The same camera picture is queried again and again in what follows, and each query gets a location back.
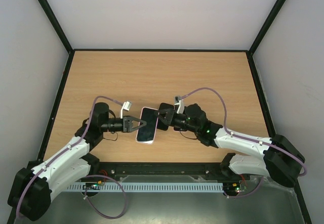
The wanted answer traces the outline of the black phone case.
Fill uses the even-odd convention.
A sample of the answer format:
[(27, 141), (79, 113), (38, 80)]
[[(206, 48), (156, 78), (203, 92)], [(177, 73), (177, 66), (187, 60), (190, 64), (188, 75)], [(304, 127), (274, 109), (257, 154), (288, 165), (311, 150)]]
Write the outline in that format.
[[(174, 106), (167, 103), (161, 103), (159, 106), (159, 110), (164, 110), (164, 109), (174, 109)], [(160, 119), (158, 119), (156, 129), (167, 131), (168, 128), (169, 127), (167, 125), (165, 125)]]

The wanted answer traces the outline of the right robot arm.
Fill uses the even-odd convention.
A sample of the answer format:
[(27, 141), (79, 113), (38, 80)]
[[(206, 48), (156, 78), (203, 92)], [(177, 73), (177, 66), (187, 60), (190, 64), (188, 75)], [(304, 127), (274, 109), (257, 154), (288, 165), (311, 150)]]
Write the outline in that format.
[(157, 116), (166, 126), (194, 133), (207, 147), (234, 150), (234, 154), (227, 154), (222, 161), (221, 174), (228, 180), (237, 174), (262, 175), (292, 188), (301, 175), (305, 158), (282, 135), (262, 138), (228, 130), (208, 120), (198, 104), (185, 107), (182, 113), (174, 107), (159, 109)]

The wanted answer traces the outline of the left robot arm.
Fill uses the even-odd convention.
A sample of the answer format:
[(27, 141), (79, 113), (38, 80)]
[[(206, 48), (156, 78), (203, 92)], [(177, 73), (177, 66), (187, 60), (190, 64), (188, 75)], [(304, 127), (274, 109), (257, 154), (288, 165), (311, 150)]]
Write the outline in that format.
[(17, 217), (38, 220), (72, 183), (87, 176), (96, 177), (99, 160), (90, 151), (103, 140), (105, 132), (129, 133), (145, 125), (146, 121), (133, 116), (116, 117), (106, 103), (94, 103), (89, 118), (62, 149), (39, 165), (16, 173), (8, 204), (16, 210)]

